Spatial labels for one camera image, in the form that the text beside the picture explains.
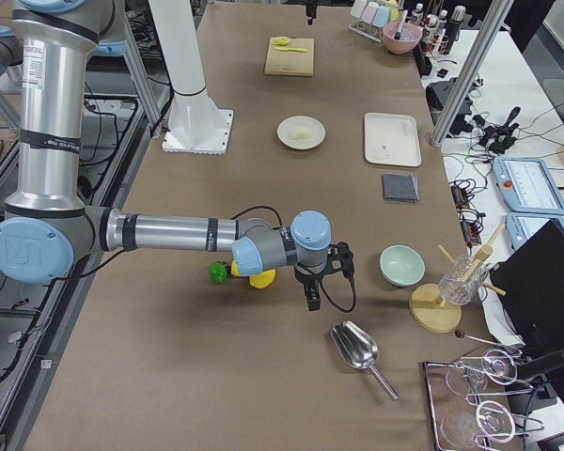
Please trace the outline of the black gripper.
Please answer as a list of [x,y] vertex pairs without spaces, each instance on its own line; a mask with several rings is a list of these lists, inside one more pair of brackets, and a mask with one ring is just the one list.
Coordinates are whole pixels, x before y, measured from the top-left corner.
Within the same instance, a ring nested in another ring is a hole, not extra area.
[[310,256],[314,257],[313,263],[300,261],[294,267],[295,278],[303,285],[309,312],[321,309],[318,286],[326,275],[342,272],[352,292],[355,292],[353,252],[347,242],[330,244],[325,250],[311,253]]

